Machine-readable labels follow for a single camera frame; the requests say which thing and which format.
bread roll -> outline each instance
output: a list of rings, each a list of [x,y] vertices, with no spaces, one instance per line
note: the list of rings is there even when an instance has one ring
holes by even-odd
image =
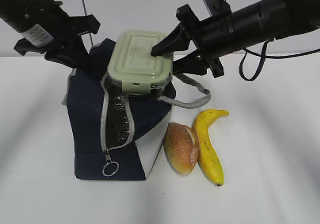
[[[164,151],[173,168],[183,175],[188,175],[198,160],[199,141],[188,126],[169,123],[164,137]]]

plastic container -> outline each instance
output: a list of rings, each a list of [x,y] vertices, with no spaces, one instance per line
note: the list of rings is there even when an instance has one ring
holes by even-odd
[[[151,56],[152,47],[167,34],[127,30],[113,51],[108,79],[124,93],[138,96],[160,96],[172,80],[173,54]]]

banana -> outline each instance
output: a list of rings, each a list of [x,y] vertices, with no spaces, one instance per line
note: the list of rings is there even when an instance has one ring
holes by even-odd
[[[224,184],[224,172],[220,160],[211,145],[208,128],[219,117],[228,115],[229,112],[224,110],[208,109],[199,113],[193,123],[193,129],[198,136],[200,144],[198,163],[207,178],[218,187]]]

white wall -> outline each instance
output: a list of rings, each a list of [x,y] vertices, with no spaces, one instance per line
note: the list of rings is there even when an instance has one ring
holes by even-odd
[[[63,9],[70,15],[83,15],[81,0],[63,0]],[[228,0],[233,11],[243,8],[259,0]],[[176,9],[189,3],[200,19],[209,16],[202,0],[86,0],[89,13],[94,14],[101,22],[98,35],[94,42],[101,42],[106,37],[116,40],[125,29],[146,29],[171,32],[178,20]],[[13,46],[20,38],[3,21],[0,22],[0,56],[17,55]],[[320,31],[278,40],[269,45],[269,52],[301,52],[320,47],[318,42]],[[84,37],[86,46],[89,47],[88,37]]]

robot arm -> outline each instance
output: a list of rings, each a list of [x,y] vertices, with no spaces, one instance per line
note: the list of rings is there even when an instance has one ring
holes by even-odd
[[[200,21],[189,5],[177,10],[177,28],[152,50],[153,56],[197,50],[174,64],[175,73],[224,74],[220,57],[252,45],[312,32],[320,27],[320,0],[262,0],[231,12],[225,0],[204,0],[210,18]]]
[[[93,15],[69,17],[55,0],[0,0],[0,18],[20,33],[15,50],[45,53],[45,59],[90,71],[90,58],[81,35],[97,33]]]

